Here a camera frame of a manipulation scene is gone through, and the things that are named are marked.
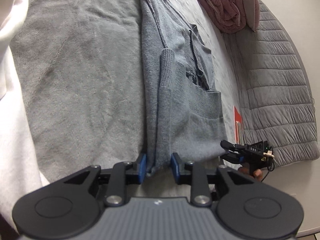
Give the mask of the person's right hand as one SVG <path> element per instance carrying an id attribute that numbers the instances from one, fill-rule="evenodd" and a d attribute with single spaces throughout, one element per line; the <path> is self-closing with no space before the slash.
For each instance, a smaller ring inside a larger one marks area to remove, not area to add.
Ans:
<path id="1" fill-rule="evenodd" d="M 257 181 L 263 181 L 263 172 L 261 169 L 257 169 L 255 171 L 251 170 L 251 166 L 248 163 L 242 164 L 238 171 L 254 178 Z"/>

